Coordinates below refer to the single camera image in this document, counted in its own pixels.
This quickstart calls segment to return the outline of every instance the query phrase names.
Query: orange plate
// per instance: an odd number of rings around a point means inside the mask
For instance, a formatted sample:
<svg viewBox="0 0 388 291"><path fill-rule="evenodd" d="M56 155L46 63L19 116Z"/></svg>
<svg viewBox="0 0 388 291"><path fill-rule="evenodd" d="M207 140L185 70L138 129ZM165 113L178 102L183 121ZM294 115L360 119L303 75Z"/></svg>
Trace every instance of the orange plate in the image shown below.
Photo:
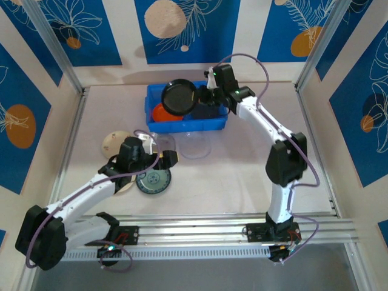
<svg viewBox="0 0 388 291"><path fill-rule="evenodd" d="M152 119L155 122L182 121L183 116L171 115L164 110L163 105L160 103L152 110Z"/></svg>

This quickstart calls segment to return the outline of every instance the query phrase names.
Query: white floor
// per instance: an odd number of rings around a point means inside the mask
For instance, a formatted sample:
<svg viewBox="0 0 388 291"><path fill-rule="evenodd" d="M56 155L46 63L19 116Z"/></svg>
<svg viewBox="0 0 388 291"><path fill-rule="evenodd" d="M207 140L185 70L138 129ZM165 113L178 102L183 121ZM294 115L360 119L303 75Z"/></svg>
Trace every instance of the white floor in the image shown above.
<svg viewBox="0 0 388 291"><path fill-rule="evenodd" d="M263 84L247 84L259 93ZM96 86L90 89L79 132L61 189L67 196L92 178L107 160L101 153L102 140L111 132L147 130L144 113L146 85ZM309 137L291 83L272 83L263 104L283 125ZM230 114L224 130L206 132L212 152L198 160L181 157L171 168L172 182L158 195L146 195L131 187L94 208L88 214L105 211L111 215L178 215L220 213L264 213L270 204L272 183L265 164L269 147L245 121ZM311 144L309 158L317 167L322 184L317 189L299 188L293 211L329 212L329 188L318 167ZM313 182L310 170L303 182Z"/></svg>

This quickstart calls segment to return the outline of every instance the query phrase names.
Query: blue bin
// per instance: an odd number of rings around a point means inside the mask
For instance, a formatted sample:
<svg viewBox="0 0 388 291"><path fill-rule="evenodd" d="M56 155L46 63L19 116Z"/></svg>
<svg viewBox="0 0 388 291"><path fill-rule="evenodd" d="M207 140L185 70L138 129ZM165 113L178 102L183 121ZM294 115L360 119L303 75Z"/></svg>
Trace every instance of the blue bin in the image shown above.
<svg viewBox="0 0 388 291"><path fill-rule="evenodd" d="M206 85L206 82L194 82L198 88L200 85ZM175 132L200 132L206 130L220 130L225 127L227 109L224 106L219 108L221 117L212 119L193 119L190 114L185 115L182 121L172 122L154 122L152 119L152 110L162 102L162 91L166 84L152 84L147 87L147 97L145 97L145 118L150 132L156 133L175 133Z"/></svg>

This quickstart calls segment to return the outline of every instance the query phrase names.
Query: green circular disc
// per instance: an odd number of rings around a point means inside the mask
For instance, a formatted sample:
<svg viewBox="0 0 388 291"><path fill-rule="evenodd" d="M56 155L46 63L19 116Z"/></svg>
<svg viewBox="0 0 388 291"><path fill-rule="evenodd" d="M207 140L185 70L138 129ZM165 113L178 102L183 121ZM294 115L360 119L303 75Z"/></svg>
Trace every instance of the green circular disc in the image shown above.
<svg viewBox="0 0 388 291"><path fill-rule="evenodd" d="M149 170L136 177L136 185L146 194L158 194L164 191L171 182L170 170Z"/></svg>

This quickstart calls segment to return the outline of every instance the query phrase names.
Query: orange circle pattern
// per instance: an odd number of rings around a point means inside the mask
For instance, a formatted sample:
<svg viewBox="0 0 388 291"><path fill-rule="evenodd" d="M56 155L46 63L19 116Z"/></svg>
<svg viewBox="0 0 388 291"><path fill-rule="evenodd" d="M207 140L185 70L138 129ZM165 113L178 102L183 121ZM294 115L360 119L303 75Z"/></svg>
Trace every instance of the orange circle pattern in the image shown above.
<svg viewBox="0 0 388 291"><path fill-rule="evenodd" d="M361 120L361 129L368 133L373 129L373 118L369 115L366 115Z"/></svg>
<svg viewBox="0 0 388 291"><path fill-rule="evenodd" d="M311 27L308 31L305 30L301 32L294 38L291 45L291 53L297 57L305 57L311 53L311 49L313 46L311 42L314 44L321 33L322 27L314 26Z"/></svg>
<svg viewBox="0 0 388 291"><path fill-rule="evenodd" d="M71 47L74 50L77 50L81 47L81 42L79 41L79 39L74 38L72 36L66 39L66 43L69 47Z"/></svg>
<svg viewBox="0 0 388 291"><path fill-rule="evenodd" d="M36 133L36 121L33 112L27 106L17 104L11 106L7 113L19 119L28 117L28 120L24 123L27 127L11 124L5 130L8 139L15 147L19 149L29 148L34 141Z"/></svg>

